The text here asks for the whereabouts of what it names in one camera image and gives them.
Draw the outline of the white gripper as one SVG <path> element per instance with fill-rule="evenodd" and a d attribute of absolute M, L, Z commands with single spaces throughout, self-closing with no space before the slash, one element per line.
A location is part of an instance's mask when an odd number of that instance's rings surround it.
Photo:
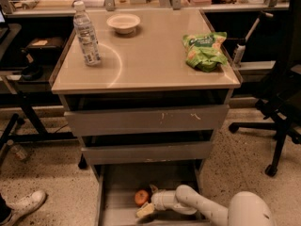
<path fill-rule="evenodd" d="M 150 184 L 150 190 L 151 193 L 153 193 L 151 196 L 152 203 L 145 202 L 136 211 L 136 216 L 138 218 L 151 215 L 154 212 L 154 208 L 159 211 L 173 209 L 178 202 L 175 196 L 176 192 L 174 190 L 159 190 L 159 188 L 153 184 Z"/>

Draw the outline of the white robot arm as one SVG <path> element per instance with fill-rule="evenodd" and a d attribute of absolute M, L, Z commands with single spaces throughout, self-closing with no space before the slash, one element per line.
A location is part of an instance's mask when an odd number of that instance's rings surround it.
<path fill-rule="evenodd" d="M 150 185 L 150 202 L 144 202 L 136 211 L 144 218 L 155 211 L 173 210 L 183 215 L 200 212 L 214 226 L 277 226 L 267 203 L 258 195 L 241 191 L 230 200 L 228 207 L 211 201 L 188 185 L 179 185 L 175 190 L 159 189 Z"/>

